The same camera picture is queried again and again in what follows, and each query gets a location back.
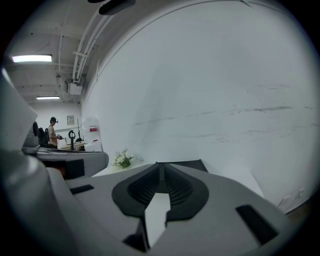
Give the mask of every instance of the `flower bouquet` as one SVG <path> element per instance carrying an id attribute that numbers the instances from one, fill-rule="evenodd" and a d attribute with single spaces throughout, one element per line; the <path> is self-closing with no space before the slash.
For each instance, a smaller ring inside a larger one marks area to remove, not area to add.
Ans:
<path id="1" fill-rule="evenodd" d="M 133 157 L 128 153 L 128 149 L 124 149 L 121 153 L 116 152 L 112 166 L 121 166 L 122 168 L 126 168 L 131 165 L 130 160 L 132 158 Z"/>

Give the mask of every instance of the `white wall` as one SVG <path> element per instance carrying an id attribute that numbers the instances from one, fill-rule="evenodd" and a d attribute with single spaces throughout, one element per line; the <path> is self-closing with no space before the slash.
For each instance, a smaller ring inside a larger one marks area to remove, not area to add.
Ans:
<path id="1" fill-rule="evenodd" d="M 290 196 L 280 205 L 288 211 L 319 180 L 313 56 L 280 12 L 235 1 L 189 6 L 107 56 L 82 116 L 98 118 L 111 158 L 128 147 L 151 163 L 202 159 L 212 173 L 250 173 L 275 205 Z"/>
<path id="2" fill-rule="evenodd" d="M 49 127 L 51 117 L 55 117 L 58 120 L 58 123 L 56 123 L 54 126 L 55 133 L 60 134 L 63 138 L 66 138 L 68 144 L 70 144 L 70 138 L 68 136 L 70 130 L 74 131 L 76 139 L 79 137 L 77 124 L 77 119 L 79 119 L 80 136 L 83 138 L 83 131 L 81 128 L 81 109 L 80 105 L 77 103 L 39 102 L 32 103 L 30 106 L 38 115 L 36 118 L 38 127 L 42 127 L 43 130 Z M 67 116 L 74 116 L 74 125 L 67 124 Z M 59 140 L 58 142 L 59 149 L 66 145 L 66 141 L 64 139 Z"/>

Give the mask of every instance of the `wall outlet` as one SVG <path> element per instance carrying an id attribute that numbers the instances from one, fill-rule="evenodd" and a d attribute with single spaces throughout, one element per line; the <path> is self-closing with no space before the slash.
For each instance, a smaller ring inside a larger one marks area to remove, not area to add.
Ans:
<path id="1" fill-rule="evenodd" d="M 301 188 L 298 192 L 298 194 L 295 196 L 294 200 L 297 201 L 302 197 L 302 194 L 304 193 L 305 189 Z"/>
<path id="2" fill-rule="evenodd" d="M 280 201 L 280 203 L 278 204 L 278 206 L 284 206 L 287 204 L 288 200 L 290 198 L 290 195 L 285 196 L 284 198 L 282 198 L 282 200 Z"/>

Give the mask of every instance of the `ceiling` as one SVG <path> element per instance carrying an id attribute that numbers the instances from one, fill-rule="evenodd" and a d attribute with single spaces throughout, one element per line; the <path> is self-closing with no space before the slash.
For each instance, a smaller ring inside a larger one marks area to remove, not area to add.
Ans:
<path id="1" fill-rule="evenodd" d="M 99 6 L 100 3 L 88 3 L 87 0 L 47 0 L 14 36 L 4 55 L 3 64 L 12 83 L 28 103 L 38 101 L 37 96 L 54 95 L 59 96 L 58 101 L 61 102 L 80 100 L 79 96 L 65 92 L 65 80 L 72 76 L 75 61 L 73 51 L 77 50 L 83 32 Z M 59 71 L 58 52 L 62 32 Z M 95 44 L 89 55 L 82 73 L 81 84 L 86 79 L 91 56 L 98 47 L 99 45 Z M 12 56 L 23 54 L 50 54 L 52 62 L 12 61 Z"/>

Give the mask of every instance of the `person wearing cap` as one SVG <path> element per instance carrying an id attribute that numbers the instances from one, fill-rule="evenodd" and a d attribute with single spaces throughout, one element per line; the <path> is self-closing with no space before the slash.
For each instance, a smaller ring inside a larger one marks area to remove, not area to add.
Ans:
<path id="1" fill-rule="evenodd" d="M 51 117 L 50 126 L 48 127 L 48 135 L 49 135 L 49 143 L 48 148 L 57 149 L 58 148 L 58 140 L 62 140 L 62 136 L 56 135 L 54 126 L 57 120 L 55 117 Z"/>

